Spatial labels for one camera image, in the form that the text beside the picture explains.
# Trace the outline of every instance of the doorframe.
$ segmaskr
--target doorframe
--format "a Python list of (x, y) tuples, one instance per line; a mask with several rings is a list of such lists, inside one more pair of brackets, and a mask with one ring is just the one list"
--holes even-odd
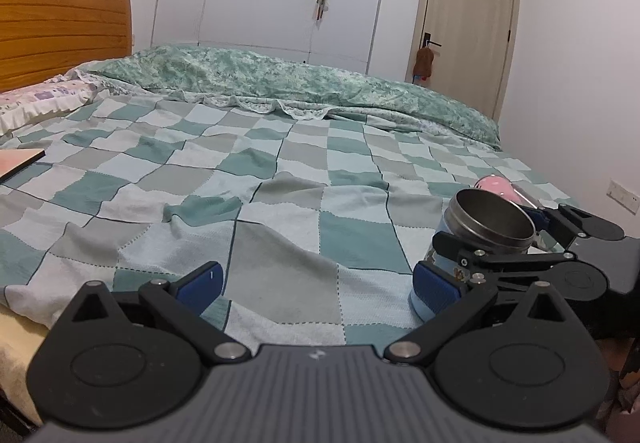
[[(427, 11), (428, 0), (419, 0), (418, 11), (415, 17), (414, 38), (411, 44), (411, 52), (409, 55), (409, 65), (406, 69), (406, 82), (413, 81), (413, 70), (415, 63), (415, 55), (422, 44), (422, 34), (424, 33), (424, 17)], [(520, 0), (513, 0), (511, 7), (511, 37), (507, 45), (507, 52), (504, 57), (504, 65), (502, 66), (502, 77), (498, 88), (498, 99), (495, 102), (494, 113), (491, 116), (495, 121), (500, 118), (504, 95), (507, 90), (507, 82), (509, 81), (509, 73), (511, 71), (511, 61), (513, 60), (513, 48), (516, 41), (516, 29), (518, 27), (518, 14), (520, 12)]]

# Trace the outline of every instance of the door handle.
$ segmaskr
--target door handle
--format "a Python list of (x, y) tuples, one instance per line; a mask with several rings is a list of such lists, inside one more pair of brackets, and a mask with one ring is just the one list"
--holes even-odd
[(422, 39), (422, 47), (425, 48), (429, 44), (433, 44), (434, 46), (442, 47), (442, 44), (438, 44), (437, 42), (434, 42), (433, 40), (431, 40), (431, 33), (425, 33), (424, 34), (424, 38)]

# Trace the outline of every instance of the electrical outlet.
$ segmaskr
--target electrical outlet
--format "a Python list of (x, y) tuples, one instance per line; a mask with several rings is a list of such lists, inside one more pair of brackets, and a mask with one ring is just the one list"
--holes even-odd
[(622, 204), (629, 212), (636, 215), (638, 213), (638, 208), (640, 208), (640, 198), (635, 194), (629, 192), (626, 188), (624, 188), (619, 183), (611, 180), (609, 182), (609, 190), (607, 190), (607, 196), (609, 196), (614, 201)]

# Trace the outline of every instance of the bed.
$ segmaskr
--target bed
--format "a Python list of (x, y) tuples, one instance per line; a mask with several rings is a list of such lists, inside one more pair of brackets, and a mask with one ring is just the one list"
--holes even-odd
[(12, 4), (0, 87), (66, 73), (98, 89), (0, 146), (46, 150), (0, 185), (0, 386), (36, 423), (24, 372), (86, 280), (128, 291), (217, 260), (203, 316), (253, 351), (380, 350), (421, 323), (412, 268), (457, 190), (501, 173), (568, 201), (500, 150), (493, 121), (427, 89), (250, 52), (129, 55), (129, 0)]
[[(0, 1), (0, 93), (42, 82), (87, 60), (131, 53), (129, 0)], [(0, 389), (36, 422), (24, 372), (46, 332), (43, 325), (0, 306)]]

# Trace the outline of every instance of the green floral duvet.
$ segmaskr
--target green floral duvet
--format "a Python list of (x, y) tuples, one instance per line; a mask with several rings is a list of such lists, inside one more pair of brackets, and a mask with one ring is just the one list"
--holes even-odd
[(493, 120), (432, 90), (248, 51), (159, 46), (126, 58), (84, 64), (80, 70), (151, 92), (178, 90), (183, 93), (179, 99), (191, 101), (197, 100), (194, 94), (244, 98), (254, 104), (277, 101), (292, 116), (295, 113), (287, 106), (325, 112), (331, 108), (343, 115), (375, 115), (403, 130), (437, 134), (425, 124), (434, 122), (450, 129), (449, 133), (500, 148)]

